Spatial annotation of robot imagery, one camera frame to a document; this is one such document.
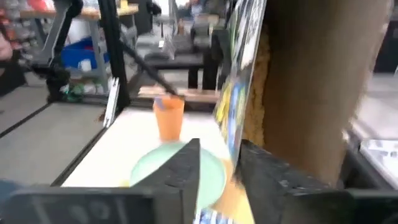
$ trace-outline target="blue bin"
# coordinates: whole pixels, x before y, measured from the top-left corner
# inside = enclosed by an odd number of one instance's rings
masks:
[[[67,68],[79,68],[79,63],[82,60],[89,59],[91,62],[91,69],[96,69],[97,61],[95,60],[94,50],[88,50],[86,49],[87,47],[93,47],[91,37],[65,46],[61,52],[63,65]],[[105,63],[109,62],[108,53],[103,54],[103,56]]]

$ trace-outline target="light green plate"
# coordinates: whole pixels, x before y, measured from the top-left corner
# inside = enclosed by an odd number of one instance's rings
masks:
[[[157,170],[184,145],[184,142],[166,143],[140,158],[132,168],[130,186]],[[226,171],[223,163],[206,149],[201,149],[197,210],[213,205],[223,194],[225,183]]]

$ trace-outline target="white table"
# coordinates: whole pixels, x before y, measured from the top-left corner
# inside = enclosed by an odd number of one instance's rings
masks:
[[[229,159],[228,149],[211,114],[185,113],[181,140],[189,142],[192,138],[200,138],[201,147],[220,159]],[[63,186],[119,187],[121,182],[129,180],[136,162],[159,145],[152,110],[124,110]]]

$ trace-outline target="metal pole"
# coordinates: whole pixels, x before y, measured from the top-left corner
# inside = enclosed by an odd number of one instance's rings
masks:
[[[123,49],[120,42],[120,23],[116,12],[115,0],[98,0],[101,21],[108,49],[112,76],[119,78],[119,96],[117,110],[122,110],[130,103],[127,90],[126,69],[124,66]]]

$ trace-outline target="orange cup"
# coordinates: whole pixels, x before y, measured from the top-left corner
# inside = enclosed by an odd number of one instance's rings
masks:
[[[175,96],[162,96],[161,105],[155,100],[154,112],[161,141],[178,141],[180,139],[184,101]]]

